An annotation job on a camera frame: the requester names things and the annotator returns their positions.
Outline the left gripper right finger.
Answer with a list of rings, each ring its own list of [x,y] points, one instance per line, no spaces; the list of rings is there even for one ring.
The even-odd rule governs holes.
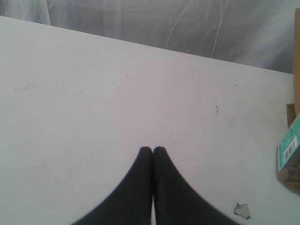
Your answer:
[[[237,224],[193,190],[162,146],[152,153],[152,190],[157,225]]]

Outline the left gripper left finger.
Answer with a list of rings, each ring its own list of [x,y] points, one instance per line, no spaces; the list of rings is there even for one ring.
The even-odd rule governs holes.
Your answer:
[[[120,184],[75,225],[150,225],[152,150],[141,147]]]

